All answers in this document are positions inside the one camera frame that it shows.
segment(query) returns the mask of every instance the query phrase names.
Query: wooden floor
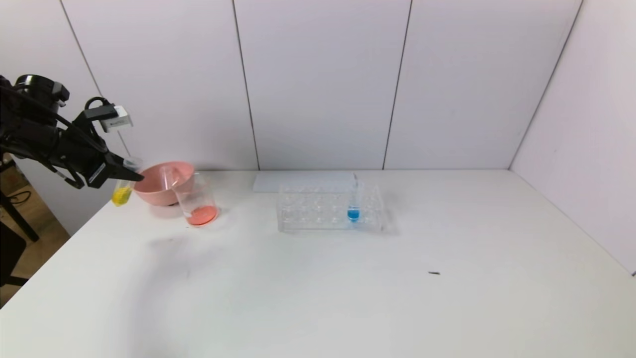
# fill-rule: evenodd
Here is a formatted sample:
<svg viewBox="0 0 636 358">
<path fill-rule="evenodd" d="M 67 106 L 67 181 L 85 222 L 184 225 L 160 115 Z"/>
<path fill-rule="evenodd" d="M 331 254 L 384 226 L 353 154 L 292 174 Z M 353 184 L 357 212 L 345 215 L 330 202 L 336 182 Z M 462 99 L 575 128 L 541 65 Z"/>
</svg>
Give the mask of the wooden floor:
<svg viewBox="0 0 636 358">
<path fill-rule="evenodd" d="M 35 243 L 29 240 L 15 221 L 7 214 L 6 210 L 2 210 L 0 220 L 27 242 L 27 248 L 13 270 L 12 275 L 30 278 L 62 247 L 69 239 L 69 234 L 62 227 L 60 222 L 57 221 L 55 216 L 53 216 L 53 213 L 48 209 L 46 204 L 44 204 L 44 201 L 42 201 L 33 187 L 27 185 L 16 191 L 16 193 L 25 190 L 31 191 L 31 197 L 26 202 L 16 205 L 15 208 L 39 235 L 40 240 Z M 18 197 L 18 200 L 21 200 L 23 197 L 24 195 L 21 195 Z M 4 285 L 0 287 L 0 306 L 4 306 L 19 289 L 19 286 L 14 285 Z"/>
</svg>

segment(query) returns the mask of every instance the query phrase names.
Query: glass beaker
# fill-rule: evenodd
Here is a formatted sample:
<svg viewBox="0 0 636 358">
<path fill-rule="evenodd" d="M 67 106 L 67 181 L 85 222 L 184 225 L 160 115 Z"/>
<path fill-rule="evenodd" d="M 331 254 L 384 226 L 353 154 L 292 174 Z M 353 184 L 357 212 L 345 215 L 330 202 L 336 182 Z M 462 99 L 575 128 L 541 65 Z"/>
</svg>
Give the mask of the glass beaker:
<svg viewBox="0 0 636 358">
<path fill-rule="evenodd" d="M 163 190 L 172 190 L 172 187 L 184 182 L 183 176 L 174 166 L 162 166 L 159 168 L 159 175 L 161 176 L 161 188 Z"/>
<path fill-rule="evenodd" d="M 190 225 L 207 224 L 218 216 L 211 180 L 205 174 L 194 173 L 184 183 L 173 186 L 172 190 L 177 194 L 183 216 Z"/>
</svg>

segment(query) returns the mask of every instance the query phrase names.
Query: yellow liquid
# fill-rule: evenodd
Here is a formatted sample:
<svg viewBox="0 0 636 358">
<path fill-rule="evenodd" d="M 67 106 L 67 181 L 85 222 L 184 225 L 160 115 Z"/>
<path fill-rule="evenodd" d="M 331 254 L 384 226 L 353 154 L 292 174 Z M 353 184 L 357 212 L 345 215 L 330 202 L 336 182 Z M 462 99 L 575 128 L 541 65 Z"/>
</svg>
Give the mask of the yellow liquid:
<svg viewBox="0 0 636 358">
<path fill-rule="evenodd" d="M 121 206 L 128 202 L 130 195 L 132 194 L 131 187 L 121 187 L 113 193 L 113 203 L 115 206 Z"/>
</svg>

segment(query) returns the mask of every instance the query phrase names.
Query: white wall panel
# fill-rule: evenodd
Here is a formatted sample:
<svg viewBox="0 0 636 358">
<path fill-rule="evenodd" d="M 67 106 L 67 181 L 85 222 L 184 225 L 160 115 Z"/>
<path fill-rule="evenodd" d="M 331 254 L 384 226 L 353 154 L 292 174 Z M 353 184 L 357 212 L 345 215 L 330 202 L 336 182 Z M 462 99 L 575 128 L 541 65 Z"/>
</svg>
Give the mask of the white wall panel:
<svg viewBox="0 0 636 358">
<path fill-rule="evenodd" d="M 236 2 L 261 169 L 381 169 L 409 0 Z"/>
<path fill-rule="evenodd" d="M 636 2 L 586 0 L 512 170 L 636 271 Z"/>
<path fill-rule="evenodd" d="M 59 114 L 68 120 L 84 110 L 87 99 L 99 95 L 58 1 L 0 1 L 0 73 L 12 83 L 20 75 L 35 74 L 64 84 L 71 96 Z M 99 125 L 97 131 L 112 152 L 126 156 L 116 133 L 104 134 Z M 113 194 L 114 180 L 100 189 L 85 187 L 78 191 L 36 161 L 16 162 L 69 234 L 74 234 Z"/>
<path fill-rule="evenodd" d="M 64 5 L 102 94 L 132 116 L 132 155 L 257 168 L 232 0 Z"/>
<path fill-rule="evenodd" d="M 508 168 L 579 4 L 413 0 L 385 168 Z"/>
</svg>

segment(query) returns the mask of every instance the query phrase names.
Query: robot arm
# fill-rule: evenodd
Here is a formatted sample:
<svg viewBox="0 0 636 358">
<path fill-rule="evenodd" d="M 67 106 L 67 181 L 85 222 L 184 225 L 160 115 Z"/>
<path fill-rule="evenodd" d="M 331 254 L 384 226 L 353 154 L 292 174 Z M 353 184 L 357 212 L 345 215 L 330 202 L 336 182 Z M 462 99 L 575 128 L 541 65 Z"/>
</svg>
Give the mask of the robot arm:
<svg viewBox="0 0 636 358">
<path fill-rule="evenodd" d="M 110 152 L 97 134 L 93 122 L 98 120 L 105 131 L 130 119 L 121 106 L 106 99 L 90 99 L 78 117 L 70 123 L 57 114 L 69 99 L 69 91 L 59 82 L 37 75 L 23 75 L 14 86 L 0 76 L 0 148 L 2 152 L 40 162 L 78 189 L 99 188 L 106 179 L 138 182 L 144 177 L 123 166 L 123 158 Z M 101 106 L 89 108 L 99 100 Z M 66 130 L 57 127 L 66 125 Z M 66 177 L 56 167 L 68 170 Z"/>
</svg>

